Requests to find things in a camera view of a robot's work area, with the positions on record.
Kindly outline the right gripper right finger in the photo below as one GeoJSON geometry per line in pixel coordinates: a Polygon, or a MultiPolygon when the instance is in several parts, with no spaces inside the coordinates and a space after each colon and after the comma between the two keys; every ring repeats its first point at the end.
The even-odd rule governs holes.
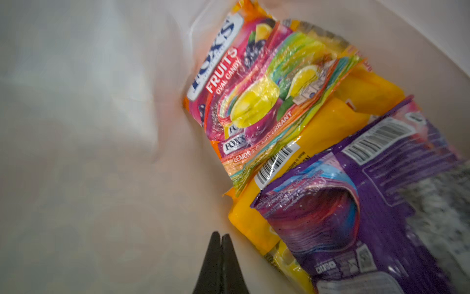
{"type": "Polygon", "coordinates": [[[222,236],[221,291],[222,294],[249,294],[237,255],[229,234],[222,236]]]}

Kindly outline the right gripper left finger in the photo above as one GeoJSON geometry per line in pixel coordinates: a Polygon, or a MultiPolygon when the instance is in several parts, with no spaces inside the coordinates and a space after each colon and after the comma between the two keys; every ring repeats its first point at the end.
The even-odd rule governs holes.
{"type": "Polygon", "coordinates": [[[219,232],[212,233],[193,294],[219,294],[221,291],[222,247],[219,232]]]}

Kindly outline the purple snack packet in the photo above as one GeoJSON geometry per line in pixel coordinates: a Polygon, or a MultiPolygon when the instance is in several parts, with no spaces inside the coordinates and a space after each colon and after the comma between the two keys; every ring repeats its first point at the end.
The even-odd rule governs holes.
{"type": "Polygon", "coordinates": [[[467,294],[470,163],[412,98],[252,203],[319,294],[467,294]]]}

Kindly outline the blue checkered paper bag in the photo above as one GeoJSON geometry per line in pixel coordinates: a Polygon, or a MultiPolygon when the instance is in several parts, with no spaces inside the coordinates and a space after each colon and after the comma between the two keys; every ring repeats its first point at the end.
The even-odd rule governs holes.
{"type": "MultiPolygon", "coordinates": [[[[343,37],[464,157],[405,189],[469,281],[468,1],[257,1],[343,37]]],[[[232,183],[182,102],[236,1],[1,2],[1,292],[189,294],[213,232],[251,294],[299,294],[228,219],[232,183]]]]}

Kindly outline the Fox's fruits candy packet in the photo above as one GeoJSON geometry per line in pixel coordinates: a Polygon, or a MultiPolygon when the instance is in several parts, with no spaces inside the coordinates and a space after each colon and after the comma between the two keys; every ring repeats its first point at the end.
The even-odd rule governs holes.
{"type": "Polygon", "coordinates": [[[363,63],[344,38],[307,22],[278,21],[257,2],[240,1],[226,16],[183,105],[239,194],[363,63]]]}

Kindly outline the yellow snack packet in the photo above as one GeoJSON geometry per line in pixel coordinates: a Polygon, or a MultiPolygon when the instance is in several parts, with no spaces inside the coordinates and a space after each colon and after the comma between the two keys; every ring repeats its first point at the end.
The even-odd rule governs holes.
{"type": "Polygon", "coordinates": [[[262,188],[295,166],[355,134],[404,100],[405,92],[374,72],[354,69],[331,94],[301,134],[255,170],[241,193],[226,192],[233,200],[230,222],[258,252],[284,274],[300,294],[314,293],[309,275],[286,244],[257,210],[250,206],[262,188]]]}

